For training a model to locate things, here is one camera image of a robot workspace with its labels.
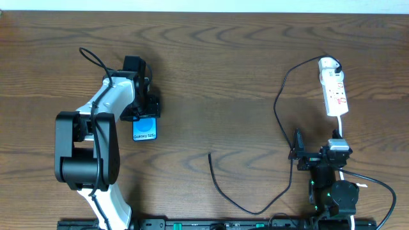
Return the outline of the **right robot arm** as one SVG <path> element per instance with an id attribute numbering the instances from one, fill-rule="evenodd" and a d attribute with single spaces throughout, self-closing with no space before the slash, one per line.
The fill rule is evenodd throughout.
<path id="1" fill-rule="evenodd" d="M 346 224 L 345 229 L 355 229 L 356 204 L 359 188 L 343 178 L 336 178 L 336 171 L 346 165 L 353 153 L 348 143 L 337 130 L 318 152 L 308 152 L 300 130 L 296 129 L 289 153 L 290 160 L 297 160 L 299 171 L 309 171 L 309 200 L 315 205 L 317 216 L 312 218 L 312 227 L 341 228 L 335 221 Z"/>

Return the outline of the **blue Galaxy smartphone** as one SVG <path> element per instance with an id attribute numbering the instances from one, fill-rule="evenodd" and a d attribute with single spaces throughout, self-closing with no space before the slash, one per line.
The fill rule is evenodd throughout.
<path id="1" fill-rule="evenodd" d="M 157 119 L 145 118 L 132 122 L 132 138 L 134 141 L 149 141 L 157 138 Z"/>

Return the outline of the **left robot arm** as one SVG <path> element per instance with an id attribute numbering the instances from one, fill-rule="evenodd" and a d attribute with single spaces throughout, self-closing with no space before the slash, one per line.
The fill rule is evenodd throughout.
<path id="1" fill-rule="evenodd" d="M 131 122 L 135 141 L 156 139 L 160 100 L 149 93 L 150 67 L 141 57 L 126 56 L 122 69 L 104 70 L 101 88 L 86 104 L 56 116 L 54 170 L 59 182 L 87 200 L 98 229 L 129 229 L 132 208 L 117 183 L 116 124 Z"/>

